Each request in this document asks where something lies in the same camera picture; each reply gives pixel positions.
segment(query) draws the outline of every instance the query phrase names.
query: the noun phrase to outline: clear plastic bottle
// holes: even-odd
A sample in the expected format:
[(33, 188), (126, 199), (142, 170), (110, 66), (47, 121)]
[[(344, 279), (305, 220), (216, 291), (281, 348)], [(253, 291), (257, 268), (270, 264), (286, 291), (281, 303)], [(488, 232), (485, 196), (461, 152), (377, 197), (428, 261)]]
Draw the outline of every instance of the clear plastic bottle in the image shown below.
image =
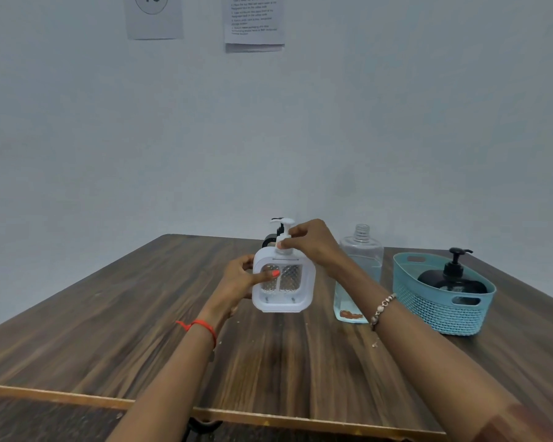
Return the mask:
[[(369, 235), (369, 225), (356, 225), (354, 236), (342, 238), (340, 248), (349, 255), (370, 277), (379, 282), (383, 267), (384, 248)], [(346, 290), (336, 282), (334, 290), (334, 315), (344, 322), (363, 324), (369, 322), (350, 299)]]

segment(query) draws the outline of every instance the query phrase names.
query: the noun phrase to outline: white soap dispenser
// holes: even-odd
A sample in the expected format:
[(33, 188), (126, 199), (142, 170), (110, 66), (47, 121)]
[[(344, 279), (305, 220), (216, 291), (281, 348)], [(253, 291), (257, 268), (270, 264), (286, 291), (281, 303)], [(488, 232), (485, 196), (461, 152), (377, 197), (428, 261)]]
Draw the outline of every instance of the white soap dispenser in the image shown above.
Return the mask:
[[(293, 219), (273, 219), (279, 222), (284, 232), (276, 238), (276, 243), (291, 237), (289, 229), (295, 225)], [(301, 312), (313, 300), (313, 287), (316, 282), (316, 266), (299, 250), (281, 250), (276, 246), (260, 249), (254, 256), (253, 273), (279, 270), (280, 275), (268, 282), (252, 288), (252, 302), (263, 312)]]

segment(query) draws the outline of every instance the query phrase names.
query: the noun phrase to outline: bottle neck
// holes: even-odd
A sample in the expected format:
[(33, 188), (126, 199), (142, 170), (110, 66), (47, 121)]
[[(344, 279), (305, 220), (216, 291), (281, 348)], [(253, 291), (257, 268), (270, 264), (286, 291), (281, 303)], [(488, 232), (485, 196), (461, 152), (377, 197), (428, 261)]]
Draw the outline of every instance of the bottle neck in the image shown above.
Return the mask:
[(354, 229), (354, 240), (356, 242), (366, 243), (370, 240), (369, 225), (359, 224)]

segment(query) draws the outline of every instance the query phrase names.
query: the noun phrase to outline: circle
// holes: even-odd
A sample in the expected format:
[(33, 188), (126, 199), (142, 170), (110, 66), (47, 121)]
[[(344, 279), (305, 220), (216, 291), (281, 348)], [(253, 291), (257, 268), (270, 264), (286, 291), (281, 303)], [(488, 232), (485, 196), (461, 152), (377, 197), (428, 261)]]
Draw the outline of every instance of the circle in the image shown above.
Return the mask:
[(164, 10), (168, 0), (135, 0), (135, 2), (137, 3), (137, 6), (139, 6), (139, 8), (146, 14), (155, 15)]

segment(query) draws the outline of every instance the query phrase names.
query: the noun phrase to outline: plastic basket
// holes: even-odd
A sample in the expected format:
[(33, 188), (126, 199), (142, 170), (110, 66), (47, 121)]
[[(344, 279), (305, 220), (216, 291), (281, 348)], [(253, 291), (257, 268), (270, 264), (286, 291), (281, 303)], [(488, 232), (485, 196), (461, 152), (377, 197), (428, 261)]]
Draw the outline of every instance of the plastic basket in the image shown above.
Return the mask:
[(482, 282), (488, 289), (487, 293), (450, 292), (418, 281), (423, 272), (442, 270), (449, 261), (435, 254), (396, 254), (393, 256), (393, 292), (410, 312), (419, 315), (435, 331), (446, 335), (474, 335), (484, 323), (496, 292), (495, 285), (465, 266), (464, 274)]

